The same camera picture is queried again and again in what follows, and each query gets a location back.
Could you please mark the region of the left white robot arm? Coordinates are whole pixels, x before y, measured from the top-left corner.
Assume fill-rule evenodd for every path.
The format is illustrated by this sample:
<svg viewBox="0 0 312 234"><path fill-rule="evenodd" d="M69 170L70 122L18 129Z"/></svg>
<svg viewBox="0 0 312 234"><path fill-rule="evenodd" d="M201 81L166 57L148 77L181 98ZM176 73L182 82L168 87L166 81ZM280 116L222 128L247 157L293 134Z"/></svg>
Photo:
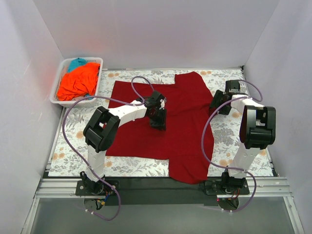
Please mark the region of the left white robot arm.
<svg viewBox="0 0 312 234"><path fill-rule="evenodd" d="M118 128L141 118L149 118L150 126L166 130L166 98L158 91L144 98L137 98L128 105L106 109L98 107L87 123L83 134L88 149L89 163L80 177L84 188L93 195L104 193L105 185L98 177L104 178L104 163L107 150L113 145Z"/></svg>

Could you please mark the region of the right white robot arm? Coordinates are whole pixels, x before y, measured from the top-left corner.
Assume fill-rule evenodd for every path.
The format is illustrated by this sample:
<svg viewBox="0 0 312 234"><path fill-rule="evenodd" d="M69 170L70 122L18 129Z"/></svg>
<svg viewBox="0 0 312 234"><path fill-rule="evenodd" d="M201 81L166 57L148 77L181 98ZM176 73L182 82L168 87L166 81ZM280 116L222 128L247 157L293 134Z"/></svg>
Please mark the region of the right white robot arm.
<svg viewBox="0 0 312 234"><path fill-rule="evenodd" d="M228 115L231 109L242 114L240 145L229 166L220 177L205 182L208 195L248 194L247 171L261 150L275 141L276 109L260 104L241 91L239 80L229 80L225 90L217 90L210 104L210 113Z"/></svg>

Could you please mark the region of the dark red t-shirt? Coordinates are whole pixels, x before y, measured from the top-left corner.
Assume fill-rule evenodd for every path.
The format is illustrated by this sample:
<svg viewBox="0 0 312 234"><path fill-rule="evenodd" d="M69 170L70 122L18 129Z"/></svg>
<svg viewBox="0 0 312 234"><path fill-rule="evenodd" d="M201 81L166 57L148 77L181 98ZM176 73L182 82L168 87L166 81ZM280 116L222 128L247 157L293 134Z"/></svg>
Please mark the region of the dark red t-shirt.
<svg viewBox="0 0 312 234"><path fill-rule="evenodd" d="M197 184L207 179L214 137L209 127L205 136L205 153L201 150L201 136L210 116L213 96L197 72L175 75L174 84L155 84L163 94L166 130L154 129L147 117L119 127L109 156L137 156L167 159L169 176L180 182Z"/></svg>

